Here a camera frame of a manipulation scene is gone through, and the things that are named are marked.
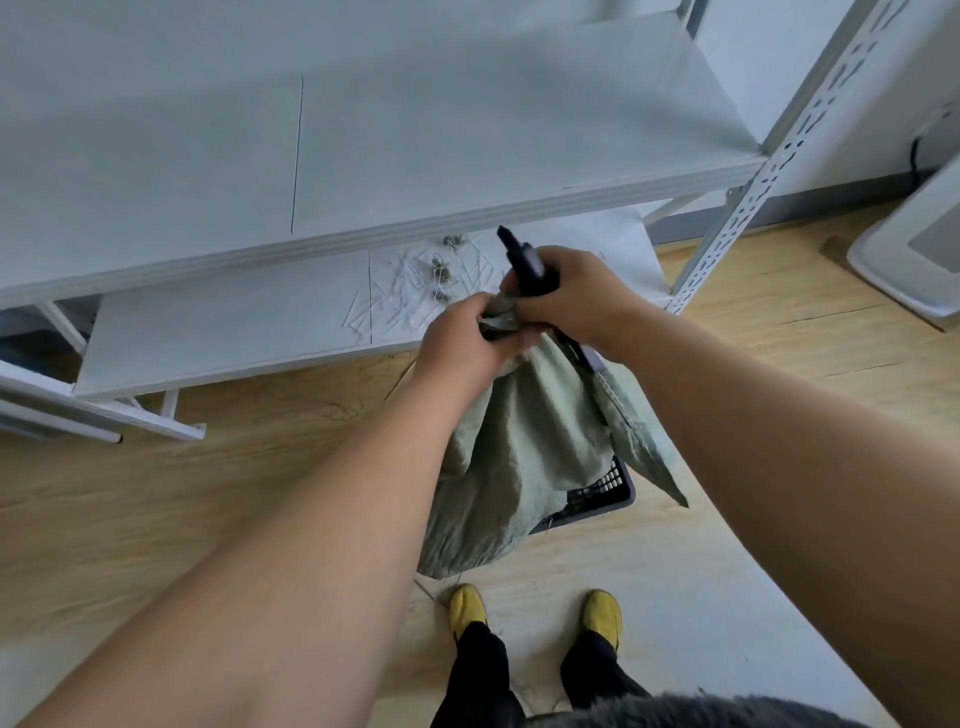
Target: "forearm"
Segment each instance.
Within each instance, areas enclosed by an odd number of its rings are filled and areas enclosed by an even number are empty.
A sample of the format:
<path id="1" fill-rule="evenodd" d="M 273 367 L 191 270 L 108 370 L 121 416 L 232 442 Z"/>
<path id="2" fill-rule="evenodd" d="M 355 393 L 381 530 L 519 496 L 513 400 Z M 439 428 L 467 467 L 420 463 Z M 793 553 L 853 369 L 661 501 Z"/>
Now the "forearm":
<path id="1" fill-rule="evenodd" d="M 651 306 L 616 328 L 744 546 L 904 725 L 956 724 L 956 457 Z"/>
<path id="2" fill-rule="evenodd" d="M 460 408 L 412 382 L 25 725 L 363 724 Z"/>

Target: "green cloth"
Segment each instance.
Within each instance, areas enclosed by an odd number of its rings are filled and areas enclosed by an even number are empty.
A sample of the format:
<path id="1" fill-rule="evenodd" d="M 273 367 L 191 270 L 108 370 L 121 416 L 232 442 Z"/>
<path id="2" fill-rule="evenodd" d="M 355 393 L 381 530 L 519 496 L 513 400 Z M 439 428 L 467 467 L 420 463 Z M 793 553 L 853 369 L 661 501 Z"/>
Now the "green cloth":
<path id="1" fill-rule="evenodd" d="M 481 329 L 516 328 L 505 307 L 495 299 Z M 509 362 L 447 443 L 417 571 L 442 578 L 505 556 L 566 506 L 567 491 L 606 474 L 614 454 L 686 506 L 637 414 L 645 402 L 626 393 L 636 381 L 624 387 L 618 376 L 633 378 L 624 368 L 581 374 L 546 334 Z"/>

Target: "shoe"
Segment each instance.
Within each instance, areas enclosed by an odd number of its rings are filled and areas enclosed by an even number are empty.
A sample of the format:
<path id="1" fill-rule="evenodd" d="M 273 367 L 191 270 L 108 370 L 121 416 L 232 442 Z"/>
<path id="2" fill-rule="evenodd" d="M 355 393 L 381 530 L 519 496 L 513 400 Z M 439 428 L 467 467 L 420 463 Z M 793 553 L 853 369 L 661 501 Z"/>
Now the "shoe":
<path id="1" fill-rule="evenodd" d="M 487 609 L 483 605 L 480 592 L 472 584 L 464 584 L 450 597 L 450 631 L 454 640 L 460 640 L 472 623 L 487 623 Z"/>
<path id="2" fill-rule="evenodd" d="M 623 615 L 620 614 L 620 605 L 616 603 L 616 598 L 599 589 L 590 592 L 584 601 L 580 626 L 596 632 L 612 644 L 614 650 L 618 649 L 620 636 L 623 634 Z"/>

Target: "person's right hand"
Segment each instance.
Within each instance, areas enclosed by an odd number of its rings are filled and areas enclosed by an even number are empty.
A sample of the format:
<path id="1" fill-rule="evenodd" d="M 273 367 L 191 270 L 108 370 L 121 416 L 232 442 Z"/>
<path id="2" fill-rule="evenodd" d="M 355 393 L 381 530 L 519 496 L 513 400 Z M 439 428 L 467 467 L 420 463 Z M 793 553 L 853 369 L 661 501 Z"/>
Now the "person's right hand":
<path id="1" fill-rule="evenodd" d="M 560 274 L 560 287 L 546 296 L 517 299 L 520 319 L 550 324 L 615 360 L 618 324 L 649 304 L 593 253 L 559 246 L 537 248 L 537 253 Z M 500 289 L 516 292 L 513 271 Z"/>

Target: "hand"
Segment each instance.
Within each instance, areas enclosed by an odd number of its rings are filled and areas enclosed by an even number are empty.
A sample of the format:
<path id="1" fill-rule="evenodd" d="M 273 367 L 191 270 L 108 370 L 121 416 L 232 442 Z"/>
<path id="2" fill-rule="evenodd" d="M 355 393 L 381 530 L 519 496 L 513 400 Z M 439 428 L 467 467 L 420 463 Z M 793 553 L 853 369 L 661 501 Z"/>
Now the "hand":
<path id="1" fill-rule="evenodd" d="M 537 248 L 537 253 L 560 274 L 560 288 L 546 296 L 518 299 L 519 317 L 531 323 L 550 324 L 608 359 L 618 360 L 618 322 L 651 305 L 593 253 L 558 246 Z M 500 288 L 516 291 L 513 271 Z"/>
<path id="2" fill-rule="evenodd" d="M 540 340 L 541 329 L 530 327 L 487 341 L 477 319 L 490 298 L 489 293 L 476 293 L 448 306 L 426 330 L 413 373 L 414 380 L 442 386 L 444 396 L 464 410 L 492 384 L 500 367 Z"/>

